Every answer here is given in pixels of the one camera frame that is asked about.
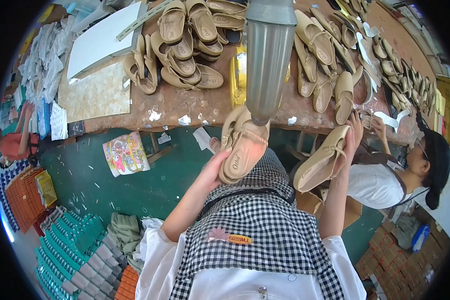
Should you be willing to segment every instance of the yellow crate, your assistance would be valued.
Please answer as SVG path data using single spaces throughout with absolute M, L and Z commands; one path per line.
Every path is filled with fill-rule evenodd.
M 52 177 L 50 177 L 46 170 L 35 176 L 35 183 L 37 185 L 38 192 L 42 196 L 42 204 L 45 207 L 49 207 L 57 200 L 57 194 L 55 194 Z

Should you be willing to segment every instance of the embroidered label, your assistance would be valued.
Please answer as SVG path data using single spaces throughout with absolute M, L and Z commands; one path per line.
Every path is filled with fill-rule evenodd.
M 228 241 L 235 244 L 252 244 L 253 240 L 250 237 L 246 237 L 238 234 L 231 234 L 228 236 Z

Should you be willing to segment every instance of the woman's hand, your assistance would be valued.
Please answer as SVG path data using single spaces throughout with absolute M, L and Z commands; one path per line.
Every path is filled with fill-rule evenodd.
M 359 116 L 359 112 L 354 110 L 351 114 L 350 114 L 350 120 L 347 121 L 347 124 L 350 125 L 350 127 L 353 128 L 354 131 L 354 145 L 355 145 L 355 149 L 357 149 L 360 145 L 360 141 L 362 140 L 363 137 L 363 124 L 362 121 L 360 120 L 360 116 Z
M 387 141 L 387 127 L 384 124 L 384 121 L 380 117 L 372 118 L 372 127 L 377 133 L 378 139 L 382 143 Z
M 223 161 L 226 160 L 231 153 L 231 148 L 222 150 L 210 158 L 203 170 L 198 175 L 197 179 L 193 182 L 190 189 L 194 189 L 196 192 L 203 191 L 206 193 L 205 197 L 215 189 L 220 181 L 218 180 L 218 170 Z
M 26 103 L 24 104 L 24 109 L 25 109 L 25 120 L 29 121 L 30 118 L 32 117 L 32 113 L 34 112 L 35 105 L 32 103 Z

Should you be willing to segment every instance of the green cloth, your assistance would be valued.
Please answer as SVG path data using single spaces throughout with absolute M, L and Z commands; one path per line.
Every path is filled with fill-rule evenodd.
M 144 262 L 134 260 L 132 256 L 138 243 L 142 240 L 137 217 L 116 212 L 112 213 L 110 225 L 107 226 L 107 230 L 112 235 L 117 247 L 126 256 L 128 264 L 140 274 L 144 267 Z

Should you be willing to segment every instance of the black gingham apron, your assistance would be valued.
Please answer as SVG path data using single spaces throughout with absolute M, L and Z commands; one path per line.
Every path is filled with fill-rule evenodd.
M 270 193 L 250 190 L 273 189 Z M 318 278 L 325 299 L 343 299 L 343 291 L 319 237 L 315 217 L 299 211 L 288 175 L 271 149 L 238 183 L 220 185 L 205 201 L 223 197 L 186 231 L 185 250 L 170 299 L 188 299 L 193 276 L 202 270 L 241 268 L 263 272 L 305 274 Z M 251 244 L 207 241 L 213 228 L 242 235 Z

